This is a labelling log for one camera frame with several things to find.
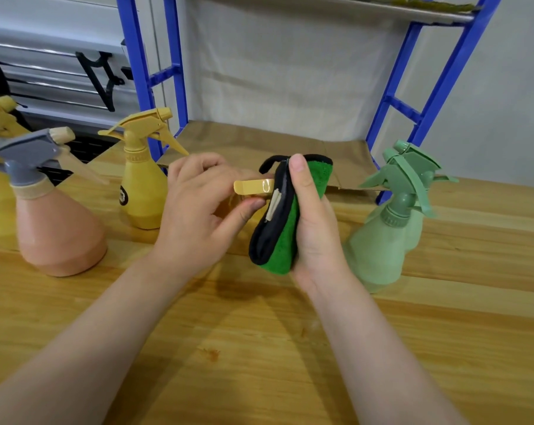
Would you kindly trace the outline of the person's right hand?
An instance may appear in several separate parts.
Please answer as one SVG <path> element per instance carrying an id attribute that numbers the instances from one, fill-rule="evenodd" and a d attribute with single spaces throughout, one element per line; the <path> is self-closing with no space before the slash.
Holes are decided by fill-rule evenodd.
<path id="1" fill-rule="evenodd" d="M 300 214 L 296 233 L 298 257 L 292 269 L 292 278 L 312 302 L 357 282 L 341 248 L 332 205 L 325 194 L 319 196 L 323 205 L 321 217 Z"/>

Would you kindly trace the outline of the person's left hand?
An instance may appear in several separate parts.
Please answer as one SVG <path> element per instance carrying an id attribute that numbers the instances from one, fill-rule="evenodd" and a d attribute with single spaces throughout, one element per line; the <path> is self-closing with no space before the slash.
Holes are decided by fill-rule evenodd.
<path id="1" fill-rule="evenodd" d="M 234 182 L 266 179 L 235 167 L 217 153 L 196 153 L 169 166 L 160 232 L 148 261 L 168 279 L 188 280 L 228 251 L 214 241 L 214 211 L 234 194 Z"/>

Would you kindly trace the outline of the green black-trimmed microfibre sponge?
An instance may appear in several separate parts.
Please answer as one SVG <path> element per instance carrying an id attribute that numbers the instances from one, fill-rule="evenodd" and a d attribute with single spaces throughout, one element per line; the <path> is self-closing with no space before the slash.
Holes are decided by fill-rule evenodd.
<path id="1" fill-rule="evenodd" d="M 249 258 L 255 265 L 277 275 L 288 274 L 297 255 L 296 231 L 300 208 L 289 169 L 290 157 L 267 158 L 259 172 L 267 173 L 278 163 L 274 192 L 249 243 Z"/>

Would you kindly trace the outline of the person's left forearm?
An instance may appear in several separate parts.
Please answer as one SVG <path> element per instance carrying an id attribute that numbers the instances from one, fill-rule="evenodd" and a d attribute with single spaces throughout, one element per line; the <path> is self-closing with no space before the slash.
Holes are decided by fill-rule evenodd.
<path id="1" fill-rule="evenodd" d="M 0 384 L 0 425 L 101 425 L 147 338 L 202 266 L 146 256 Z"/>

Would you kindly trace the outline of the person's right forearm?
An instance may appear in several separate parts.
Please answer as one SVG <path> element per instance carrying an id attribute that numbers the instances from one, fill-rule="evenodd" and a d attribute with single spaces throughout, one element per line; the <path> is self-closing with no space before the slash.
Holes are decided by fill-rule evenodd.
<path id="1" fill-rule="evenodd" d="M 309 293 L 362 425 L 469 425 L 350 277 Z"/>

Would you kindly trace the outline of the green spray bottle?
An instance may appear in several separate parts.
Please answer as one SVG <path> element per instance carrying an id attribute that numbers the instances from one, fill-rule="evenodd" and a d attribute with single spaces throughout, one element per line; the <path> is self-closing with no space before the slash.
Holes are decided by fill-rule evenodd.
<path id="1" fill-rule="evenodd" d="M 400 278 L 412 213 L 434 217 L 428 189 L 436 171 L 441 169 L 433 157 L 401 140 L 393 148 L 385 149 L 383 157 L 386 164 L 359 187 L 382 186 L 392 196 L 378 207 L 379 214 L 366 218 L 362 228 L 343 244 L 349 268 L 370 293 Z"/>
<path id="2" fill-rule="evenodd" d="M 428 192 L 434 182 L 458 182 L 457 178 L 440 174 L 437 172 L 442 169 L 441 165 L 429 154 L 412 143 L 398 140 L 393 145 L 407 163 L 418 175 L 420 181 Z M 424 215 L 416 210 L 412 210 L 410 221 L 405 229 L 405 254 L 414 250 L 421 237 L 423 229 Z"/>

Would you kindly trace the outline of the beige fabric backdrop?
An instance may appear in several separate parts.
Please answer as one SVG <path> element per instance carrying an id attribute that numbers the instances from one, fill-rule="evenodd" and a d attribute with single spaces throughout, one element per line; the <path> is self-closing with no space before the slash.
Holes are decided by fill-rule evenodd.
<path id="1" fill-rule="evenodd" d="M 191 121 L 365 139 L 408 28 L 323 0 L 177 0 Z"/>

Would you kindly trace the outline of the black perforated panel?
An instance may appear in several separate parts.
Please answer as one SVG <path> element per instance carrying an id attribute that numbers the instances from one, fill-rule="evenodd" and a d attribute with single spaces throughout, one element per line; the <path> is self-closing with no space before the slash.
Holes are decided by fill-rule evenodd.
<path id="1" fill-rule="evenodd" d="M 116 143 L 117 141 L 113 139 L 106 140 L 94 138 L 93 135 L 79 135 L 74 141 L 70 142 L 68 146 L 71 149 L 71 153 L 75 157 L 77 157 L 81 162 L 87 164 L 93 161 L 96 157 L 100 156 L 106 150 L 110 149 Z M 38 170 L 45 174 L 54 186 L 58 186 L 73 174 L 71 171 L 63 170 L 54 165 L 43 165 Z"/>

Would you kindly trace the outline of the pink spray bottle grey trigger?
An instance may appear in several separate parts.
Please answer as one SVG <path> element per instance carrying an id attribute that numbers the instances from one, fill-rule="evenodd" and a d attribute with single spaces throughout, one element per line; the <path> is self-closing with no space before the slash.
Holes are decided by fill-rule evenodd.
<path id="1" fill-rule="evenodd" d="M 57 189 L 39 168 L 58 163 L 76 176 L 108 185 L 71 153 L 69 127 L 45 128 L 15 138 L 0 137 L 0 171 L 16 200 L 19 250 L 26 262 L 53 277 L 69 277 L 99 263 L 107 253 L 106 231 L 85 206 Z"/>

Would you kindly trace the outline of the blue metal shelf rack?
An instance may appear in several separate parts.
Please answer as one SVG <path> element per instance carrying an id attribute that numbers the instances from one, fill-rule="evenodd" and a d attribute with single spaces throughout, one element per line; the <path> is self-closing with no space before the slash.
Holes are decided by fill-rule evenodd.
<path id="1" fill-rule="evenodd" d="M 323 0 L 328 3 L 356 6 L 375 13 L 384 13 L 408 22 L 407 32 L 365 139 L 328 141 L 228 123 L 191 121 L 186 99 L 177 0 L 163 0 L 165 26 L 164 28 L 155 27 L 158 33 L 163 31 L 161 39 L 170 50 L 171 63 L 167 68 L 153 74 L 150 74 L 148 69 L 136 1 L 116 1 L 139 106 L 141 110 L 154 108 L 153 87 L 172 79 L 173 102 L 178 116 L 178 127 L 172 128 L 172 131 L 179 143 L 189 152 L 217 152 L 234 165 L 248 169 L 258 169 L 260 163 L 273 154 L 319 153 L 333 159 L 334 171 L 329 185 L 342 190 L 360 190 L 359 185 L 377 171 L 378 164 L 371 156 L 371 150 L 390 108 L 397 110 L 410 120 L 413 130 L 408 141 L 416 146 L 421 145 L 501 2 L 501 0 L 478 0 L 476 5 L 483 6 L 483 9 L 474 21 L 465 25 L 426 25 L 408 20 L 404 15 L 380 11 L 376 8 L 344 3 L 339 0 Z M 418 110 L 399 99 L 397 90 L 424 27 L 460 27 L 462 33 L 426 105 L 422 110 Z"/>

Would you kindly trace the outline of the grey shelf board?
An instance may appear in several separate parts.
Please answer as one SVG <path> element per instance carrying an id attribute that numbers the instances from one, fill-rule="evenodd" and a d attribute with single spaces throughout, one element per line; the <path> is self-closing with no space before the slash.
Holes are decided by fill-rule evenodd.
<path id="1" fill-rule="evenodd" d="M 376 8 L 426 25 L 465 25 L 475 20 L 483 6 L 435 0 L 339 0 Z"/>

